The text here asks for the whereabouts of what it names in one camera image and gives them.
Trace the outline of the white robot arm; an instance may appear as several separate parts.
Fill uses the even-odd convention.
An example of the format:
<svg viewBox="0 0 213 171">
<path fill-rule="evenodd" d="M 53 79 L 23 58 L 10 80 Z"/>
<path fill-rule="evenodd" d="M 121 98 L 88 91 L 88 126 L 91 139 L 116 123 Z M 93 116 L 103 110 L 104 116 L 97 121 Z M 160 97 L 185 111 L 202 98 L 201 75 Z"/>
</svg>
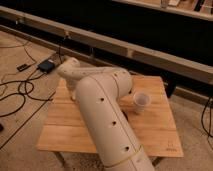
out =
<svg viewBox="0 0 213 171">
<path fill-rule="evenodd" d="M 57 69 L 72 91 L 105 171 L 155 171 L 118 99 L 130 93 L 130 73 L 119 67 L 81 67 L 70 58 Z"/>
</svg>

